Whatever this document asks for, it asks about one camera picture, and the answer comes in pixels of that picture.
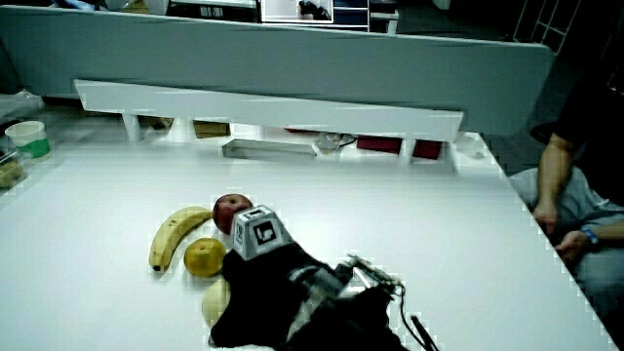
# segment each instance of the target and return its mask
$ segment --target blue jeans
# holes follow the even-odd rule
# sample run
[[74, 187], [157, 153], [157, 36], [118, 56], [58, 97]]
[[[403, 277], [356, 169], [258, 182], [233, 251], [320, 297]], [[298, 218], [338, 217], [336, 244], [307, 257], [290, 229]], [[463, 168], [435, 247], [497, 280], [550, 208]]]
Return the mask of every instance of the blue jeans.
[[[537, 169], [530, 169], [509, 178], [523, 202], [532, 211], [537, 205]], [[582, 225], [597, 227], [624, 220], [624, 207], [611, 203], [592, 190], [585, 175], [572, 168], [557, 203], [557, 227], [560, 237]], [[570, 268], [576, 283], [592, 307], [603, 319], [624, 302], [624, 249], [601, 246], [585, 253], [575, 267]]]

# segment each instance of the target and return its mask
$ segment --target yellow banana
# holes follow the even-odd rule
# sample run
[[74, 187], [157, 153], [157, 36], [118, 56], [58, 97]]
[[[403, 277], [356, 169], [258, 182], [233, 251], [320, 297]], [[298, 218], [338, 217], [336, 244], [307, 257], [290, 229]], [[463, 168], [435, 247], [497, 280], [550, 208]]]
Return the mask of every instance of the yellow banana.
[[149, 265], [156, 272], [165, 273], [182, 238], [212, 217], [212, 211], [200, 206], [190, 206], [170, 215], [154, 237]]

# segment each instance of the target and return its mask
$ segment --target cable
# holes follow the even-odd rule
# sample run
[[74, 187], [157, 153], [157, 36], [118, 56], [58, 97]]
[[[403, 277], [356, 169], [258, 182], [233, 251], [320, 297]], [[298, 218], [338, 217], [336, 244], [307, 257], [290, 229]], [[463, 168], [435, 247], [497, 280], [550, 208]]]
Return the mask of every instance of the cable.
[[438, 346], [436, 346], [436, 344], [433, 342], [433, 339], [431, 338], [427, 330], [424, 329], [424, 327], [420, 324], [420, 321], [418, 321], [418, 318], [415, 315], [411, 316], [411, 321], [416, 326], [416, 329], [418, 330], [418, 333], [422, 337], [422, 340], [418, 338], [418, 336], [416, 336], [416, 334], [413, 332], [410, 326], [408, 326], [408, 321], [406, 320], [406, 313], [405, 313], [406, 288], [403, 285], [400, 285], [399, 288], [401, 289], [401, 294], [400, 294], [401, 319], [403, 320], [403, 324], [408, 329], [408, 332], [411, 334], [411, 336], [413, 336], [414, 339], [416, 339], [416, 341], [420, 344], [420, 346], [422, 346], [426, 351], [440, 351], [438, 349]]

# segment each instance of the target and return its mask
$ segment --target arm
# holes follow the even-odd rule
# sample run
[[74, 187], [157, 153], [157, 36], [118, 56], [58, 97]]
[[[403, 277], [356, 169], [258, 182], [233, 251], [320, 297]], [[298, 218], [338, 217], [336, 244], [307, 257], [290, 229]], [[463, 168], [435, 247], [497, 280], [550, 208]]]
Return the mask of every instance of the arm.
[[572, 157], [577, 145], [552, 134], [538, 166], [539, 197], [533, 217], [552, 235], [557, 224], [557, 199], [567, 185], [572, 170]]
[[[592, 229], [598, 237], [599, 243], [609, 245], [624, 244], [624, 220], [610, 225]], [[565, 264], [575, 263], [590, 247], [591, 241], [580, 230], [573, 230], [565, 234], [564, 239], [555, 247]]]
[[606, 244], [624, 244], [624, 220], [610, 225], [594, 228], [599, 242]]

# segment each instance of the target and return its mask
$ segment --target apple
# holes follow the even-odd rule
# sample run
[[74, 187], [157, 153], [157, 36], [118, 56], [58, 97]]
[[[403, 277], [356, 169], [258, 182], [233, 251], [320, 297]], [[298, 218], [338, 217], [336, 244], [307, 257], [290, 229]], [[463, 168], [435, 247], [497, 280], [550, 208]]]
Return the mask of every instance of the apple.
[[223, 195], [213, 207], [213, 220], [218, 230], [225, 234], [230, 234], [232, 230], [232, 221], [234, 214], [254, 206], [252, 201], [241, 194]]

